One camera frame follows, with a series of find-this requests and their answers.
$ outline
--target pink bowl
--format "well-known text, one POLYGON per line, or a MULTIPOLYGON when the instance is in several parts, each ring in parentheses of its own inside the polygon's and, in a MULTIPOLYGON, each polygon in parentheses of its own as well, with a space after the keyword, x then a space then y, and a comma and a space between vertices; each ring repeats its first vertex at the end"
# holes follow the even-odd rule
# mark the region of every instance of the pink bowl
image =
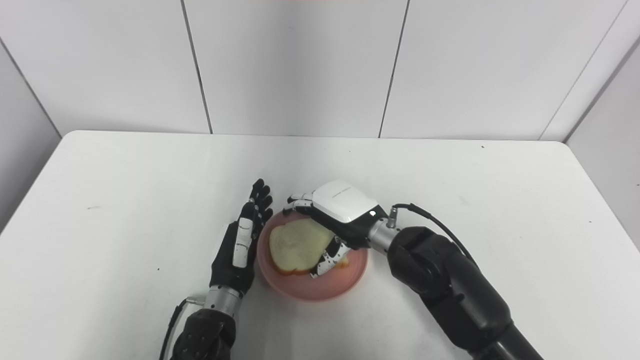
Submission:
POLYGON ((294 220, 307 218, 305 215, 293 212, 284 216, 282 212, 275 214, 265 224, 258 239, 257 259, 264 278, 277 292, 307 302, 320 302, 334 299, 349 291, 358 283, 367 267, 367 249, 352 250, 347 253, 349 266, 333 268, 328 273, 312 279, 305 275, 282 275, 271 259, 269 250, 269 236, 276 226, 284 225, 294 220))

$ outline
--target white wall panel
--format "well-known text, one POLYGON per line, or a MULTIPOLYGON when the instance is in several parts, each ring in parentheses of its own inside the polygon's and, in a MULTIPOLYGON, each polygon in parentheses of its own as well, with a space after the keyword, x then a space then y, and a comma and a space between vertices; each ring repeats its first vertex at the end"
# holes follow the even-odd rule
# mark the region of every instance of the white wall panel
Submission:
POLYGON ((178 0, 0 0, 0 36, 63 135, 209 132, 178 0))
POLYGON ((636 49, 568 145, 640 249, 640 51, 636 49))
POLYGON ((186 7, 214 133, 378 136, 406 2, 186 7))
POLYGON ((628 0, 540 140, 564 141, 640 36, 638 14, 640 0, 628 0))
POLYGON ((382 136, 538 139, 624 2, 413 0, 382 136))
POLYGON ((0 231, 59 140, 0 45, 0 231))

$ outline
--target white table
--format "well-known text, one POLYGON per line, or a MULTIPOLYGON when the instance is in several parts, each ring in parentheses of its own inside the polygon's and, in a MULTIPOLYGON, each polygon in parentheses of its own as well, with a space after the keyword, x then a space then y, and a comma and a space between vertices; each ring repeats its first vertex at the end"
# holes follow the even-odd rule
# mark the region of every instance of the white table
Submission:
MULTIPOLYGON (((0 236, 2 358, 155 359, 258 177, 275 209, 343 178, 431 211, 546 360, 640 354, 640 254, 560 143, 76 131, 0 236)), ((240 317, 235 360, 469 359, 373 252, 327 303, 258 277, 240 317)))

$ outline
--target white robotic hand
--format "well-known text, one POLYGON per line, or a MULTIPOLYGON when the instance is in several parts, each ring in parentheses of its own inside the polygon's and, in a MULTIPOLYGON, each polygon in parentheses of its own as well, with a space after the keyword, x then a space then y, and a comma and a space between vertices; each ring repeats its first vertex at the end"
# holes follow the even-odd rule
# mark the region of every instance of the white robotic hand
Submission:
POLYGON ((332 231, 336 238, 327 246, 312 277, 329 271, 348 249, 372 247, 384 254, 397 230, 389 227, 387 213, 375 200, 344 180, 335 180, 310 193, 294 194, 284 215, 291 211, 309 215, 332 231))

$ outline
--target robot finger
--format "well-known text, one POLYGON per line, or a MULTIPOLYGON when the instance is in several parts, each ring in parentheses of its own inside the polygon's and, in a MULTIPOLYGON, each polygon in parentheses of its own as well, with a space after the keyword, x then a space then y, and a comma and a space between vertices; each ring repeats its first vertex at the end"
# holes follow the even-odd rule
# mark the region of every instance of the robot finger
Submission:
POLYGON ((271 192, 271 188, 269 187, 269 185, 266 185, 265 187, 260 189, 260 191, 258 192, 257 197, 254 198, 253 200, 256 203, 258 203, 258 202, 264 200, 267 196, 269 196, 269 192, 271 192))
POLYGON ((334 236, 333 240, 327 245, 323 255, 318 260, 316 266, 311 269, 309 274, 315 279, 320 275, 326 274, 335 267, 342 258, 344 258, 351 249, 338 236, 334 236))
POLYGON ((267 223, 269 219, 273 216, 273 209, 269 208, 260 213, 260 219, 262 220, 262 225, 267 223))
POLYGON ((311 200, 295 200, 285 205, 284 209, 282 209, 282 213, 287 216, 295 210, 298 213, 309 215, 312 204, 313 202, 311 200))
POLYGON ((312 200, 313 193, 295 193, 287 198, 287 203, 294 202, 296 200, 312 200))
POLYGON ((247 266, 249 246, 253 241, 253 232, 256 227, 256 221, 258 211, 255 209, 255 204, 247 202, 240 212, 240 216, 237 220, 237 232, 234 245, 234 255, 232 264, 236 268, 245 268, 247 266))
POLYGON ((255 202, 256 199, 258 198, 258 194, 260 193, 260 191, 263 188, 264 188, 264 180, 258 179, 252 186, 251 194, 249 195, 249 199, 251 199, 251 200, 253 200, 255 202))
POLYGON ((263 199, 258 199, 258 201, 255 203, 256 205, 258 205, 258 210, 260 212, 264 212, 273 202, 273 198, 271 197, 271 195, 267 195, 267 197, 263 198, 263 199))

